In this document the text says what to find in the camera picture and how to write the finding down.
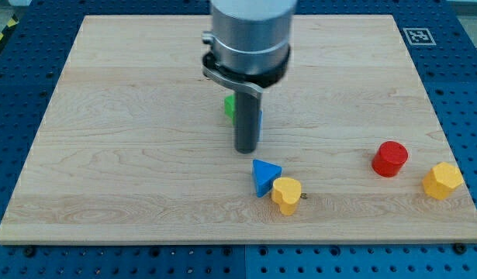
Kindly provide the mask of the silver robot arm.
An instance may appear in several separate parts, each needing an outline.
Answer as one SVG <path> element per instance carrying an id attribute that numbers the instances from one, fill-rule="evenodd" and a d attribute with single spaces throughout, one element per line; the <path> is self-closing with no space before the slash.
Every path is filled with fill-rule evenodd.
<path id="1" fill-rule="evenodd" d="M 234 148 L 255 151 L 261 97 L 287 71 L 296 0 L 213 0 L 211 30 L 202 34 L 209 52 L 202 73 L 234 91 Z"/>

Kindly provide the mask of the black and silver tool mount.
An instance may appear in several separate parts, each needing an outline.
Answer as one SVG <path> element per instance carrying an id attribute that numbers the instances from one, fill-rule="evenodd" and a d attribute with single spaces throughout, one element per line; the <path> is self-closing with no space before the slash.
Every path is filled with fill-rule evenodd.
<path id="1" fill-rule="evenodd" d="M 261 98 L 264 90 L 278 83 L 288 68 L 289 39 L 260 50 L 237 50 L 227 46 L 210 31 L 202 33 L 210 51 L 202 57 L 202 73 L 217 84 Z"/>

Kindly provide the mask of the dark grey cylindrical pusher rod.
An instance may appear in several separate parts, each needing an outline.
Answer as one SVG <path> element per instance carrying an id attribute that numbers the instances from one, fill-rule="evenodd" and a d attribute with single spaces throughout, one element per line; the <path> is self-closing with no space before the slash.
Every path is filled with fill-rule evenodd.
<path id="1" fill-rule="evenodd" d="M 255 151 L 259 137 L 260 100 L 243 92 L 234 93 L 234 147 L 239 153 Z"/>

